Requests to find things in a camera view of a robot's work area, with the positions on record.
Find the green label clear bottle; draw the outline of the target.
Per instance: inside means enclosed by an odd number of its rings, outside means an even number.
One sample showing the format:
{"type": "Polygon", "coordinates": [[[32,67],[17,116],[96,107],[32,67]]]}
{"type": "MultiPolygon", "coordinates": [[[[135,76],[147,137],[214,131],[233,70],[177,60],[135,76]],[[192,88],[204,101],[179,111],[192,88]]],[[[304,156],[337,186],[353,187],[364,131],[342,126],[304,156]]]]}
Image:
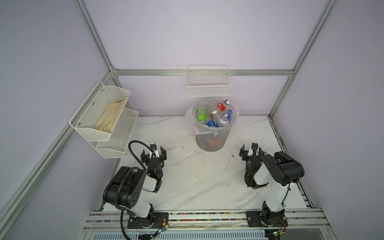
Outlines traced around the green label clear bottle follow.
{"type": "Polygon", "coordinates": [[[196,112],[196,118],[200,124],[205,125],[207,122],[207,110],[206,110],[206,108],[198,107],[197,112],[196,112]]]}

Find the orange label yellow-cap bottle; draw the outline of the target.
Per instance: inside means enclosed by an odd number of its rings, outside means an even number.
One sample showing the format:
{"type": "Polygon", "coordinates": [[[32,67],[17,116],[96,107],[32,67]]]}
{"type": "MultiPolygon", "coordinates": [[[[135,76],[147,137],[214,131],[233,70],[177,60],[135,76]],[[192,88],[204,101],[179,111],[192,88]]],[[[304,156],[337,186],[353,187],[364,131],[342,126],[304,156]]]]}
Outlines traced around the orange label yellow-cap bottle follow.
{"type": "Polygon", "coordinates": [[[223,138],[220,134],[208,134],[207,150],[215,152],[223,147],[223,138]]]}

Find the small blue label bottle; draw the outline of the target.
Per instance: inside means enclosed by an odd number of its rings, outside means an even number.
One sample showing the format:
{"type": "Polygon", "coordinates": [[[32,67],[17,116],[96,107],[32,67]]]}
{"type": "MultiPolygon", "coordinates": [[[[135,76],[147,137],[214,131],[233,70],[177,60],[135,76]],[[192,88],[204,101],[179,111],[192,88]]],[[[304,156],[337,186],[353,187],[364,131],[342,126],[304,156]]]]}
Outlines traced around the small blue label bottle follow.
{"type": "Polygon", "coordinates": [[[233,112],[231,110],[227,110],[217,121],[217,127],[227,126],[232,119],[233,112]]]}

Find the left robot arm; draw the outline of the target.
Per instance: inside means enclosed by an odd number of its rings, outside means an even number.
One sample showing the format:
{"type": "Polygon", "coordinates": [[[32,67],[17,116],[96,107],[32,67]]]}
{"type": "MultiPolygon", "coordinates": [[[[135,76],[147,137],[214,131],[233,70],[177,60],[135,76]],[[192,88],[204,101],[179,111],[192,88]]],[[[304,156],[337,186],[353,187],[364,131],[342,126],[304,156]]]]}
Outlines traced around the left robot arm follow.
{"type": "Polygon", "coordinates": [[[123,237],[130,237],[124,228],[124,215],[136,226],[150,229],[159,222],[154,206],[141,198],[141,192],[157,193],[162,185],[167,151],[156,144],[147,145],[138,140],[128,143],[128,150],[140,167],[121,167],[103,192],[103,202],[114,206],[120,213],[123,237]]]}

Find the red cap small bottle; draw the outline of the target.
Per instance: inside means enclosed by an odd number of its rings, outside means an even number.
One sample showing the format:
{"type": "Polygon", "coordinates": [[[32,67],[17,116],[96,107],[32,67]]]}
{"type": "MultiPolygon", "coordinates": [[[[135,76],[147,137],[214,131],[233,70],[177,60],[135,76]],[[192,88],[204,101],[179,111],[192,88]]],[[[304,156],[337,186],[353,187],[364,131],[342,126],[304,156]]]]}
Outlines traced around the red cap small bottle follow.
{"type": "Polygon", "coordinates": [[[228,105],[230,105],[229,100],[225,100],[224,102],[218,102],[216,105],[208,109],[207,115],[213,120],[218,119],[221,117],[223,112],[227,109],[228,105]]]}

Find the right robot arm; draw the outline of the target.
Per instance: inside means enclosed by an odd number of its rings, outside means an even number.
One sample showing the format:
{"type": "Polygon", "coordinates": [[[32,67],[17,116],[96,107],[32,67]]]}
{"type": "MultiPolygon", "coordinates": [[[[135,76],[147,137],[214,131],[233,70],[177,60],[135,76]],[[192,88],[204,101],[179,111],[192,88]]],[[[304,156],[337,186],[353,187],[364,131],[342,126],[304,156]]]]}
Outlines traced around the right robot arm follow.
{"type": "Polygon", "coordinates": [[[286,227],[286,201],[292,187],[305,175],[304,167],[284,152],[267,154],[257,143],[249,150],[242,146],[239,156],[246,162],[244,181],[248,188],[271,187],[261,210],[246,212],[249,227],[286,227]]]}

